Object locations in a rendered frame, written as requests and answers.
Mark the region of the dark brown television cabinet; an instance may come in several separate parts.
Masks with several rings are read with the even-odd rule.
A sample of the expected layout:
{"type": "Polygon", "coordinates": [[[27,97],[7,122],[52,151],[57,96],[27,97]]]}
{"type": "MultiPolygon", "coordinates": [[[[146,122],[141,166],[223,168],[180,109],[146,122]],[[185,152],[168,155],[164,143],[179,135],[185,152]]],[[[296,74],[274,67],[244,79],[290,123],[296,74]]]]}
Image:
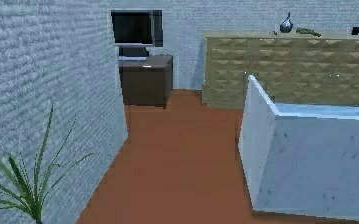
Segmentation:
{"type": "Polygon", "coordinates": [[[125,105],[166,108],[173,90],[172,55],[120,61],[119,74],[125,105]]]}

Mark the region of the black flat television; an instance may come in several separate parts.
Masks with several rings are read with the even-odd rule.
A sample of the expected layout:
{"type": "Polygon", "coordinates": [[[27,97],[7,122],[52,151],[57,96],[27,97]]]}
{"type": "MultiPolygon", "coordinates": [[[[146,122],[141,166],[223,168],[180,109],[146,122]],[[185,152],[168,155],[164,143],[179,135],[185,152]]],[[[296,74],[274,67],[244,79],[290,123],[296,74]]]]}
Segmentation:
{"type": "Polygon", "coordinates": [[[163,46],[161,10],[112,10],[111,19],[116,44],[163,46]]]}

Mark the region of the tan patterned sideboard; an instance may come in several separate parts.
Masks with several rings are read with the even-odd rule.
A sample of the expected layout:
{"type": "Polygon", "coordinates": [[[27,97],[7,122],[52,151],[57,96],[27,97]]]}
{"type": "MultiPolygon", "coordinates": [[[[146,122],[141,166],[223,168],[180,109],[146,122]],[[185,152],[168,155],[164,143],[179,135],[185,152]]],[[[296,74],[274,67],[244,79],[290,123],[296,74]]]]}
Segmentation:
{"type": "Polygon", "coordinates": [[[254,76],[275,102],[359,105],[359,36],[206,32],[202,103],[244,107],[254,76]]]}

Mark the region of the pale blue marble counter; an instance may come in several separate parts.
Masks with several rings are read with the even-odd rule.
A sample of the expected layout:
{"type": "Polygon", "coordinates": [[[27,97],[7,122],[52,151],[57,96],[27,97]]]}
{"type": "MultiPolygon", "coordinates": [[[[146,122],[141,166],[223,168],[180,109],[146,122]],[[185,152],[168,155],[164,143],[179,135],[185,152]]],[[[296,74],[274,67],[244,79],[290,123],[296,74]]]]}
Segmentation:
{"type": "Polygon", "coordinates": [[[250,75],[239,152],[255,211],[359,221],[359,107],[273,102],[250,75]]]}

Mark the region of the green leafy object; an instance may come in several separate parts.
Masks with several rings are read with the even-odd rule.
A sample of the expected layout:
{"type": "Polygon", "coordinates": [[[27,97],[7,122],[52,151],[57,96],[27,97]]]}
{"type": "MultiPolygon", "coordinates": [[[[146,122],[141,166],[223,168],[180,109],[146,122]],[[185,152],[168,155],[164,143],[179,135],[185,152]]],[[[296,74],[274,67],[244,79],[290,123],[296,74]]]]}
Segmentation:
{"type": "Polygon", "coordinates": [[[316,32],[313,29],[303,28],[303,27],[297,27],[296,33],[299,33],[301,35],[312,35],[312,36],[316,36],[316,37],[321,37],[321,33],[316,32]]]}

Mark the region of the green spiky house plant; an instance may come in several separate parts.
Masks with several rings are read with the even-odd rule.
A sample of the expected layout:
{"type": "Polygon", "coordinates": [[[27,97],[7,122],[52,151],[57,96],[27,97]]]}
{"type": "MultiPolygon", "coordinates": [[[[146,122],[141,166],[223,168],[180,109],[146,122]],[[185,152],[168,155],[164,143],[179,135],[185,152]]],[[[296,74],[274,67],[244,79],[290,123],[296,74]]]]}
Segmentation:
{"type": "Polygon", "coordinates": [[[61,147],[56,151],[53,159],[49,163],[44,172],[41,172],[42,162],[47,146],[47,141],[50,134],[52,118],[53,118],[54,106],[51,106],[48,115],[47,125],[41,147],[38,149],[38,153],[34,157],[33,165],[33,179],[28,176],[27,169],[24,163],[18,164],[15,158],[9,154],[8,163],[5,165],[0,158],[0,170],[8,178],[8,180],[14,185],[17,192],[10,190],[8,187],[0,184],[0,195],[6,196],[6,198],[0,198],[0,210],[17,209],[22,211],[31,217],[36,224],[44,224],[42,221],[42,211],[45,201],[50,191],[76,166],[82,163],[85,159],[93,156],[93,153],[87,153],[77,161],[73,162],[51,185],[48,186],[50,176],[59,164],[56,162],[60,153],[64,149],[64,146],[69,139],[71,132],[74,128],[74,123],[67,136],[64,139],[61,147]]]}

